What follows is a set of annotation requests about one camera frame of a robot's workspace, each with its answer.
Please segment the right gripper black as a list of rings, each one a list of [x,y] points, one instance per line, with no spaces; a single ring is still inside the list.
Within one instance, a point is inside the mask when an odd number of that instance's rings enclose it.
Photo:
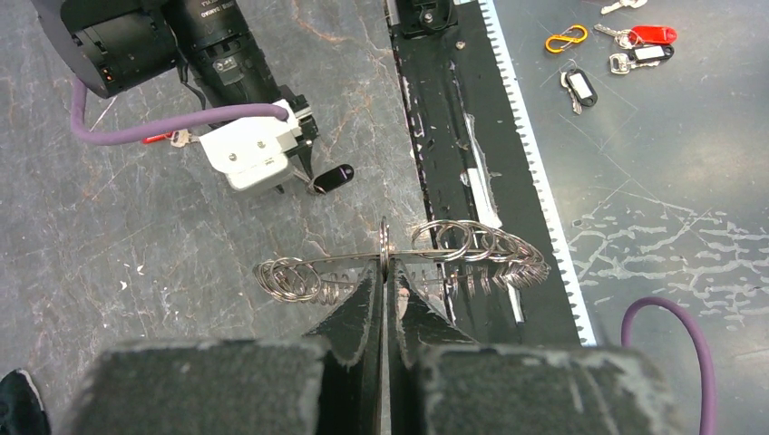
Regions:
[[[287,85],[280,85],[279,90],[297,118],[300,129],[300,133],[295,136],[297,145],[287,155],[298,158],[301,169],[297,169],[295,174],[307,185],[311,185],[314,179],[312,147],[319,134],[316,120],[304,94],[294,94]],[[281,195],[285,193],[282,185],[277,185],[276,190]]]

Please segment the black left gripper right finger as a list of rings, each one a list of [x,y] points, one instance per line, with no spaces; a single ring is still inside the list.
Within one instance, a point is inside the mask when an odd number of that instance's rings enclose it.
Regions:
[[[482,344],[389,266],[391,428],[395,434],[680,434],[661,371],[620,347]]]

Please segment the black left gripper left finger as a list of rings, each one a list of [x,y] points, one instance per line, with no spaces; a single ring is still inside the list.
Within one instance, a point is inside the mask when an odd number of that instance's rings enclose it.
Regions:
[[[85,375],[63,434],[377,434],[380,265],[301,336],[133,341]]]

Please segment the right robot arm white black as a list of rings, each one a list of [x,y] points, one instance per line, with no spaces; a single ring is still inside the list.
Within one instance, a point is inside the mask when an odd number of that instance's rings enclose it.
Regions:
[[[71,129],[95,146],[170,134],[199,144],[237,190],[292,178],[323,192],[312,170],[318,130],[307,99],[278,85],[234,1],[37,1],[44,34],[74,75]],[[199,111],[113,132],[90,130],[86,96],[103,99],[175,71]]]

